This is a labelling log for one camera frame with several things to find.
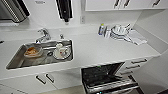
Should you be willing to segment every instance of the dishwasher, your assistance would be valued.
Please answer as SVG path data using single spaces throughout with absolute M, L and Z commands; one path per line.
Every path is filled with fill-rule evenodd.
M 128 94 L 138 83 L 128 77 L 116 76 L 125 62 L 82 68 L 82 83 L 86 94 Z

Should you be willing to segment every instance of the cabinet door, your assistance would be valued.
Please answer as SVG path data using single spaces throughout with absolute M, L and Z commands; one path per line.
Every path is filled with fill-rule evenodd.
M 136 70 L 145 65 L 152 57 L 139 58 L 134 60 L 125 61 L 121 68 L 116 73 L 117 75 L 130 75 Z
M 85 11 L 118 10 L 121 0 L 86 0 Z
M 56 88 L 50 82 L 48 82 L 47 79 L 46 83 L 43 84 L 36 78 L 36 76 L 39 76 L 39 78 L 42 78 L 43 82 L 45 82 L 44 75 L 30 75 L 1 80 L 0 83 L 26 92 L 28 94 L 36 94 L 56 90 Z
M 152 0 L 149 4 L 150 9 L 167 9 L 168 0 Z
M 50 72 L 48 74 L 50 82 L 58 89 L 82 85 L 80 68 Z
M 151 0 L 122 0 L 119 10 L 147 9 Z
M 0 94 L 24 94 L 13 88 L 0 84 Z

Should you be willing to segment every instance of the stainless steel sink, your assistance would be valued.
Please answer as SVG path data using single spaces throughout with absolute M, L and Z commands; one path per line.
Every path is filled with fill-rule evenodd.
M 56 45 L 58 43 L 62 43 L 63 46 L 69 46 L 71 49 L 71 54 L 65 59 L 56 59 L 53 55 L 48 56 L 47 54 L 52 53 L 56 49 Z M 27 58 L 24 56 L 26 50 L 33 46 L 41 46 L 43 48 L 43 54 L 40 57 L 36 58 Z M 23 67 L 31 67 L 31 66 L 38 66 L 44 64 L 52 64 L 52 63 L 60 63 L 71 61 L 73 59 L 73 51 L 72 51 L 72 41 L 71 40 L 63 40 L 63 41 L 52 41 L 47 43 L 31 43 L 31 44 L 24 44 L 20 47 L 17 51 L 13 59 L 7 65 L 7 69 L 16 69 L 16 68 L 23 68 Z

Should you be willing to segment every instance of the bottle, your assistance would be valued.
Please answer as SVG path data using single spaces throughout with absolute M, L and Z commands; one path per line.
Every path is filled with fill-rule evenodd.
M 105 30 L 104 23 L 102 23 L 101 26 L 99 27 L 99 32 L 98 32 L 98 34 L 99 34 L 99 35 L 103 35 L 104 30 Z
M 104 37 L 105 38 L 110 38 L 110 35 L 111 35 L 111 26 L 107 26 L 106 30 L 105 30 L 105 33 L 104 33 Z

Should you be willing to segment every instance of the floor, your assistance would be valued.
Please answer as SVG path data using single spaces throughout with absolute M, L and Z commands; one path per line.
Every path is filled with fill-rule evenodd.
M 66 89 L 54 90 L 40 94 L 85 94 L 83 86 L 75 86 Z M 135 89 L 129 94 L 139 94 Z

